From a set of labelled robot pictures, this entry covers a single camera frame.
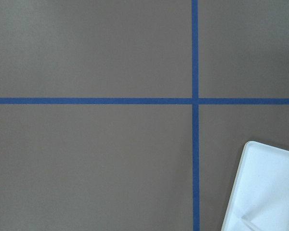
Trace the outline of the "white cloth rack tray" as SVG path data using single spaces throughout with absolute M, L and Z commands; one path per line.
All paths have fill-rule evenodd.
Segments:
M 244 145 L 223 231 L 289 231 L 289 151 Z

